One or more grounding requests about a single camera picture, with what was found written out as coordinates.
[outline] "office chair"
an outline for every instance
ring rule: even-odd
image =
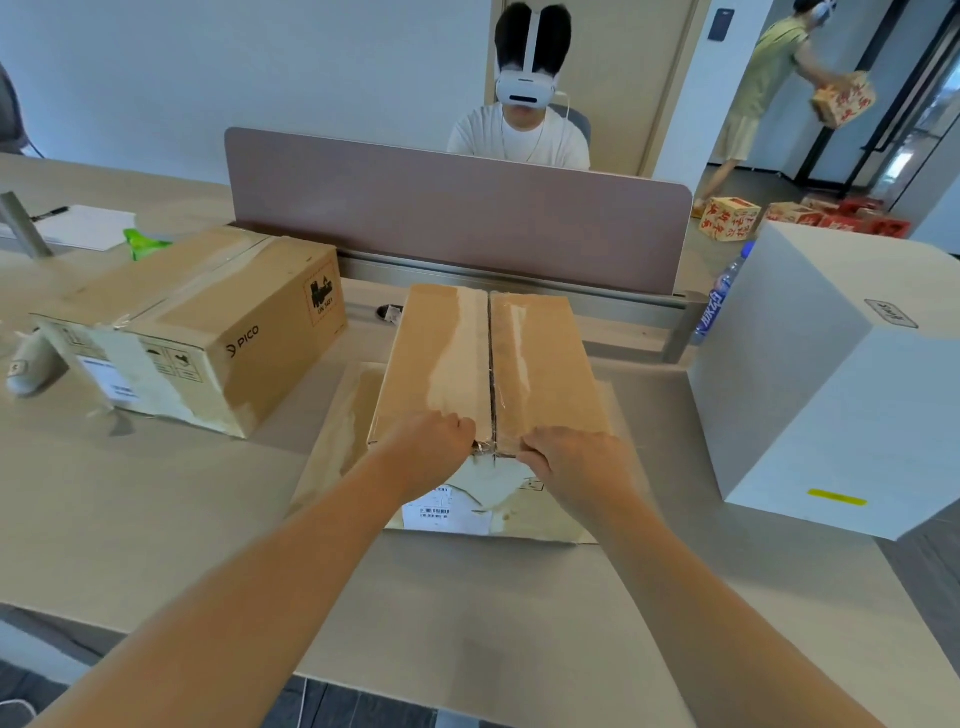
[[[551,104],[550,108],[557,112],[560,116],[566,118],[566,105],[564,104]],[[590,145],[590,120],[587,117],[579,112],[576,109],[570,110],[570,123],[573,124],[577,129],[584,133],[584,138],[587,140],[587,146]]]
[[[0,64],[0,153],[23,154],[23,148],[29,143],[13,81]]]

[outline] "yellow sticker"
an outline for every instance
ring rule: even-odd
[[[838,500],[841,503],[848,503],[849,505],[866,505],[867,501],[862,497],[853,497],[853,496],[841,496],[839,493],[829,493],[828,491],[818,491],[814,488],[812,491],[807,491],[807,494],[810,496],[824,497],[827,500]]]

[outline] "large white box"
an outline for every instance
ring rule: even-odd
[[[690,385],[724,500],[897,539],[960,498],[960,262],[768,223]]]

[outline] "black pen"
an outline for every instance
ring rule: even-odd
[[[70,210],[69,207],[58,207],[57,209],[52,209],[49,212],[44,212],[42,215],[38,215],[37,217],[32,217],[30,219],[31,221],[38,223],[40,222],[40,220],[46,220],[48,217],[56,217],[57,215],[63,215],[64,212],[68,212],[69,210]]]

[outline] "water bottle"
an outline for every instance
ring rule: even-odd
[[[717,316],[720,315],[720,308],[723,306],[723,301],[726,300],[727,294],[730,293],[731,286],[733,286],[736,277],[740,275],[740,269],[743,268],[744,261],[750,257],[750,251],[754,249],[754,242],[754,240],[751,240],[743,246],[743,250],[740,251],[740,257],[724,268],[724,272],[720,274],[720,278],[713,284],[713,290],[710,291],[707,302],[707,310],[704,311],[704,318],[700,320],[700,323],[697,324],[693,332],[694,344],[699,344],[707,338],[707,332],[710,331],[717,320]]]

